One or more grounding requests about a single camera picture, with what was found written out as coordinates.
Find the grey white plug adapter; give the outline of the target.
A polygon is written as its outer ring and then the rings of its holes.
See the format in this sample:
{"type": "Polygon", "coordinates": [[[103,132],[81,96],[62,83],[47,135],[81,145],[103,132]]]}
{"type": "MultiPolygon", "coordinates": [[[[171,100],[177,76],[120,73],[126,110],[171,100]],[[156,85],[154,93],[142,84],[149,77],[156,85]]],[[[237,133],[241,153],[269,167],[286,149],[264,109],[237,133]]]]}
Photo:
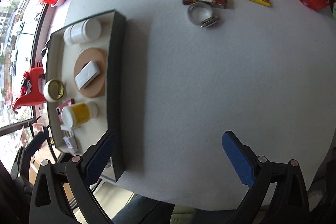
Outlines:
{"type": "Polygon", "coordinates": [[[71,152],[76,153],[78,151],[78,147],[77,147],[74,132],[69,127],[65,126],[64,124],[60,125],[60,129],[64,133],[63,140],[67,148],[71,152]]]}

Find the yellow label white bottle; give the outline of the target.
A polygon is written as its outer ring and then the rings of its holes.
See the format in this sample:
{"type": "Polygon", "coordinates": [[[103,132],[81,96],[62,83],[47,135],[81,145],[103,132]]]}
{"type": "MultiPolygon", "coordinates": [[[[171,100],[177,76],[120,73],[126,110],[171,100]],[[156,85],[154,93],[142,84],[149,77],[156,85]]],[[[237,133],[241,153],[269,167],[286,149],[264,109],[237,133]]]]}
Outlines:
{"type": "Polygon", "coordinates": [[[65,106],[61,111],[63,124],[72,130],[96,118],[97,115],[98,106],[92,101],[65,106]]]}

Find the masking tape roll yellow core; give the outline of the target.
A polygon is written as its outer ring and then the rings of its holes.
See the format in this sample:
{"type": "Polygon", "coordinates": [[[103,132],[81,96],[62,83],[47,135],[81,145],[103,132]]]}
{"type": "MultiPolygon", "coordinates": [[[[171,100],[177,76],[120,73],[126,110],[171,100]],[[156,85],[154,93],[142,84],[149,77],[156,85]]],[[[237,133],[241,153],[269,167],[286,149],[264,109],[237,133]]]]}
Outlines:
{"type": "Polygon", "coordinates": [[[64,84],[58,79],[51,79],[46,82],[43,88],[43,95],[47,102],[57,102],[63,98],[65,93],[64,84]]]}

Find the brown wooden ring disc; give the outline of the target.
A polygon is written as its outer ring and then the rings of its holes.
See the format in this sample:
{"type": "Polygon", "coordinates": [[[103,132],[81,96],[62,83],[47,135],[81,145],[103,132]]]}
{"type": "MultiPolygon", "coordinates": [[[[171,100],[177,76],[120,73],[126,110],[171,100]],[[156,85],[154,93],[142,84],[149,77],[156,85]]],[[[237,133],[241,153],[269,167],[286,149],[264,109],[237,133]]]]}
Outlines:
{"type": "Polygon", "coordinates": [[[76,60],[73,76],[75,78],[91,60],[99,66],[100,74],[87,87],[78,91],[87,98],[96,98],[105,94],[106,52],[103,49],[88,48],[84,50],[76,60]]]}

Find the white rectangular block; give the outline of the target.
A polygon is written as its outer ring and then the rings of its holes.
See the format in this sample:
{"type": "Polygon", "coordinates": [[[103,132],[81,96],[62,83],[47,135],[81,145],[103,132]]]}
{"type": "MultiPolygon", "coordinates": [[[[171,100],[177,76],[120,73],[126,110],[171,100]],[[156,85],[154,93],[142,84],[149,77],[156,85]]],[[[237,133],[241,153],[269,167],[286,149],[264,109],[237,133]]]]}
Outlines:
{"type": "Polygon", "coordinates": [[[98,75],[100,68],[95,61],[90,61],[83,69],[75,76],[75,84],[79,90],[87,87],[98,75]]]}

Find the white plastic bottle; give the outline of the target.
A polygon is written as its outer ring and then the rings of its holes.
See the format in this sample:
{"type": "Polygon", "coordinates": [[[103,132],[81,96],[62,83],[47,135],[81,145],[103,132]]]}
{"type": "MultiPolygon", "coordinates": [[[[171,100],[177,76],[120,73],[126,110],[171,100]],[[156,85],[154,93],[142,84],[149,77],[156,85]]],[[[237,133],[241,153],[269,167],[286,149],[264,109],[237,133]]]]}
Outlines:
{"type": "Polygon", "coordinates": [[[63,39],[67,45],[89,43],[97,40],[102,32],[98,19],[90,18],[66,28],[63,39]]]}

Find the small red white box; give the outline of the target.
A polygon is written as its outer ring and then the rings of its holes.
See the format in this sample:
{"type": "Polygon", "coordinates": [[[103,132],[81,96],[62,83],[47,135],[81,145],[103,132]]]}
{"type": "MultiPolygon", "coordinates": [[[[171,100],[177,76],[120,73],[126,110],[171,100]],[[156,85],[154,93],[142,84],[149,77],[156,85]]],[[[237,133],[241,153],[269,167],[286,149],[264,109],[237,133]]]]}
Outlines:
{"type": "Polygon", "coordinates": [[[72,104],[75,104],[75,100],[73,98],[64,101],[61,105],[59,105],[56,108],[56,112],[57,112],[57,115],[58,115],[58,118],[59,118],[60,122],[63,121],[62,120],[62,109],[65,108],[66,106],[70,106],[72,104]]]}

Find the red plastic stool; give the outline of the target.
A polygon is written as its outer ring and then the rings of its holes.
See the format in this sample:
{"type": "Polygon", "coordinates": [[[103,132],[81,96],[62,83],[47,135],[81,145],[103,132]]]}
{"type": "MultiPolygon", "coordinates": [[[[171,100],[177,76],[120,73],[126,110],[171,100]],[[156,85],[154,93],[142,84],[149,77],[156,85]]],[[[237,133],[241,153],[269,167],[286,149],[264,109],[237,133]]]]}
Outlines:
{"type": "Polygon", "coordinates": [[[23,73],[20,96],[12,103],[11,109],[18,114],[18,109],[23,106],[37,106],[46,102],[43,95],[45,85],[45,72],[41,61],[37,66],[23,73]]]}

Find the dark green tray box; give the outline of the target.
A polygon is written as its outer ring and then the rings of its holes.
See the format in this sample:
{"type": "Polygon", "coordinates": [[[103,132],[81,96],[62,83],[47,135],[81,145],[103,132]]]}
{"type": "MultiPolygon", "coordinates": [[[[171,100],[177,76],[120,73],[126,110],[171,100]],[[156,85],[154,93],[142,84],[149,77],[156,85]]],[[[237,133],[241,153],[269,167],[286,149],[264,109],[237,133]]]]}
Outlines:
{"type": "Polygon", "coordinates": [[[46,80],[60,80],[65,86],[64,97],[58,102],[48,102],[47,112],[50,129],[56,148],[61,152],[70,152],[61,130],[61,123],[56,108],[64,101],[74,99],[77,103],[92,101],[97,105],[97,117],[73,130],[77,144],[77,155],[84,152],[111,130],[116,137],[113,142],[112,156],[101,174],[107,182],[115,183],[123,174],[120,129],[120,95],[121,95],[121,64],[123,41],[126,33],[126,18],[116,10],[109,10],[91,16],[102,26],[100,37],[89,43],[66,45],[63,40],[65,27],[53,32],[49,39],[48,50],[43,57],[46,80]],[[75,63],[88,48],[98,48],[105,53],[104,65],[100,69],[105,80],[104,94],[96,98],[82,95],[75,84],[75,63]]]}

